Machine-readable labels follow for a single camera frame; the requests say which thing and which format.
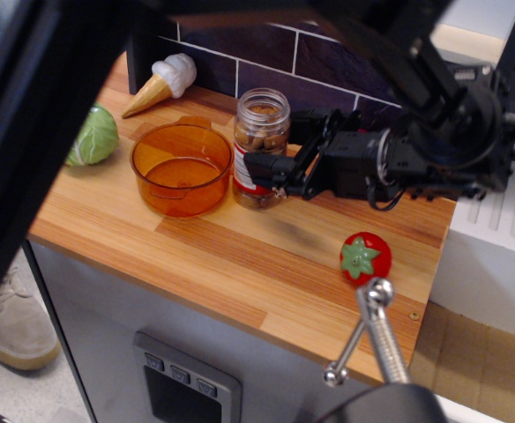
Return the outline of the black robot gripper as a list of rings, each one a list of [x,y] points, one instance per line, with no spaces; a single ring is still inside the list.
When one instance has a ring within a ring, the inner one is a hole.
[[[290,115],[293,157],[247,152],[243,163],[255,185],[281,188],[311,199],[330,190],[336,197],[396,203],[406,192],[429,186],[429,164],[402,128],[366,131],[359,112],[312,108]]]

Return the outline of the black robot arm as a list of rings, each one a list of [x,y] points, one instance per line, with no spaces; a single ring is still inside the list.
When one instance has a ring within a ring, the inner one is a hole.
[[[445,1],[24,1],[0,38],[0,279],[114,61],[144,15],[186,26],[311,19],[366,57],[411,119],[440,182],[416,194],[504,190],[515,143],[506,109],[515,49],[489,81],[459,82],[430,41]]]

